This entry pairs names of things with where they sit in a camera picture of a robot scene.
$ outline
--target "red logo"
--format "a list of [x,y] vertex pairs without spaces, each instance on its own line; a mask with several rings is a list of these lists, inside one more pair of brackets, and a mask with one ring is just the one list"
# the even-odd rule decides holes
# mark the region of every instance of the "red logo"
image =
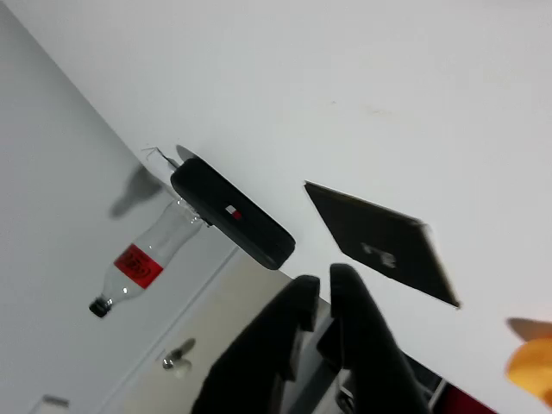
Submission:
[[155,260],[131,244],[115,260],[115,267],[129,276],[138,286],[146,289],[163,272]]

